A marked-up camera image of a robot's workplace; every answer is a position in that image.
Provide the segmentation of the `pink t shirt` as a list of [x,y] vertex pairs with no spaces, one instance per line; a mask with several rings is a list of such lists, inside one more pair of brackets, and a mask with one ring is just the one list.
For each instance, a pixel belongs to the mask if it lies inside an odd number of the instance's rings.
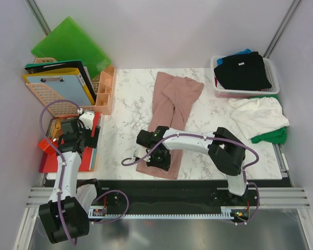
[[[148,131],[166,126],[183,131],[192,106],[200,97],[204,84],[188,77],[176,77],[158,72],[153,92],[152,119]],[[176,180],[182,162],[183,151],[170,151],[169,171],[148,167],[145,161],[137,164],[136,171],[153,177]]]

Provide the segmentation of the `white t shirt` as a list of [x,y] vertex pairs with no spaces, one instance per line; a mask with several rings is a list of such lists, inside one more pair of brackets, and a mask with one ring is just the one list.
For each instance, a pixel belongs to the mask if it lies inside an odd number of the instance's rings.
[[227,104],[230,108],[230,117],[248,140],[290,125],[275,97],[231,98]]

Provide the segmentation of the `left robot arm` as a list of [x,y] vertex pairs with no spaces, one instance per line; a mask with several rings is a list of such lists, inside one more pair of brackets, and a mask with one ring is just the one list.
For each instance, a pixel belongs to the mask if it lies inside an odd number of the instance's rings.
[[88,211],[100,204],[104,192],[97,181],[77,187],[77,175],[86,148],[96,148],[99,126],[94,117],[71,118],[61,121],[62,135],[58,139],[57,177],[49,201],[39,207],[39,216],[52,244],[72,240],[89,233]]

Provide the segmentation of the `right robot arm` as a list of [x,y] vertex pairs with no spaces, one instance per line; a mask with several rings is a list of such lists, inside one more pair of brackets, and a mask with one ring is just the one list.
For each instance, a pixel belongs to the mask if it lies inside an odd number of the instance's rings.
[[158,126],[155,131],[141,130],[136,143],[138,156],[155,150],[139,162],[136,171],[168,180],[176,180],[182,163],[183,151],[207,155],[219,172],[226,175],[228,198],[234,205],[247,199],[246,181],[242,171],[245,159],[243,143],[229,130],[218,127],[215,132],[193,133]]

